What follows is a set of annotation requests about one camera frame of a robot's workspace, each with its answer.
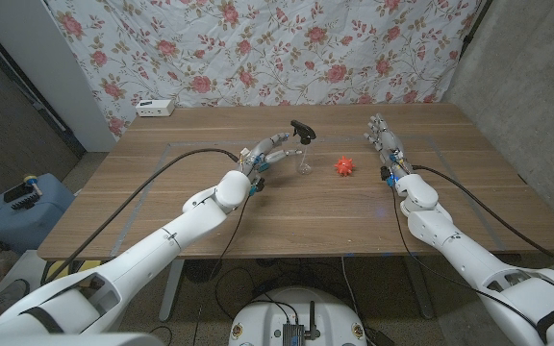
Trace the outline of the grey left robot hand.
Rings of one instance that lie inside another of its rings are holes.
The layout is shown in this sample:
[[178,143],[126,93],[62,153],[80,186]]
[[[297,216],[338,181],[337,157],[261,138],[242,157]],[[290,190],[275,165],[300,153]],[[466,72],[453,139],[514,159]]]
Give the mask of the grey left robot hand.
[[289,133],[279,133],[261,140],[251,150],[244,149],[240,158],[239,171],[250,177],[284,158],[302,155],[303,152],[300,149],[278,150],[278,147],[289,138]]

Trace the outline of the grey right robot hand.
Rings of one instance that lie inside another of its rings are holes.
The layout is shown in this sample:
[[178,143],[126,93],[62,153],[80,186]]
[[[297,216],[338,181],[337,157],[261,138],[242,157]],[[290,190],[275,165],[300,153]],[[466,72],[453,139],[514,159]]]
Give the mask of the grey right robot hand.
[[412,173],[412,166],[407,162],[404,146],[399,137],[389,128],[381,113],[370,117],[367,123],[368,133],[364,133],[375,150],[379,153],[382,164],[390,175],[400,179]]

